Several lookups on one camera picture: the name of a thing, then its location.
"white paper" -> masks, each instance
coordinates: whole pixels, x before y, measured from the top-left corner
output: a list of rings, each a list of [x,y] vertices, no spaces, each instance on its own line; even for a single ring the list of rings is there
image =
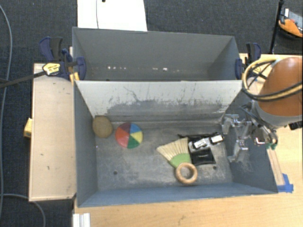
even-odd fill
[[[147,31],[143,0],[97,1],[102,29]],[[96,0],[78,0],[78,27],[97,28]]]

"metal bracket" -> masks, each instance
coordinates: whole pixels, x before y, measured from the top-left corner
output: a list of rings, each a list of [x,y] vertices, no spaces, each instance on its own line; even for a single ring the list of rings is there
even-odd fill
[[[228,134],[229,128],[233,127],[236,132],[236,142],[233,147],[233,155],[228,156],[229,162],[242,161],[248,152],[248,147],[245,146],[245,140],[250,136],[251,121],[239,121],[239,115],[226,114],[222,125],[223,134]]]

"wooden table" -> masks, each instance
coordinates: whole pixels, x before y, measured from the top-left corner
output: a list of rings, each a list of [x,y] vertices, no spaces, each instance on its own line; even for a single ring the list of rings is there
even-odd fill
[[[293,193],[81,209],[75,205],[74,211],[89,212],[92,227],[303,226],[302,129],[282,128],[277,134],[276,154],[294,184]]]

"white label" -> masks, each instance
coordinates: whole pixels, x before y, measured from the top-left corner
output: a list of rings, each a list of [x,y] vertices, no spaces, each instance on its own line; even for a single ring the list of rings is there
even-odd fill
[[[223,141],[223,137],[222,137],[222,135],[216,135],[216,136],[213,136],[211,138],[211,140],[212,140],[212,143],[215,144],[215,143]]]
[[[200,147],[204,147],[204,146],[207,146],[207,142],[205,139],[201,139],[197,142],[194,143],[194,146],[196,149],[200,148]]]

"blue tape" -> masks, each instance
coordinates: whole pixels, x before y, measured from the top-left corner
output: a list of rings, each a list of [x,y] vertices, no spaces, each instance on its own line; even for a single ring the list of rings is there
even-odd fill
[[[277,186],[278,192],[293,193],[293,191],[294,191],[294,185],[289,183],[287,174],[282,173],[282,176],[284,178],[285,185]]]

